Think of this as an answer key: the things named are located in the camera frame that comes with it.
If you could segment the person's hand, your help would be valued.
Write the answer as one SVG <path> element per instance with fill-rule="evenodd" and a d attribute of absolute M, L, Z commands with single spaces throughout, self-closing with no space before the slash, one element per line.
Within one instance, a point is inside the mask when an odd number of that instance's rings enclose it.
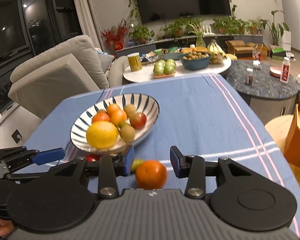
<path fill-rule="evenodd" d="M 10 220 L 0 219 L 0 237 L 5 238 L 15 230 Z"/>

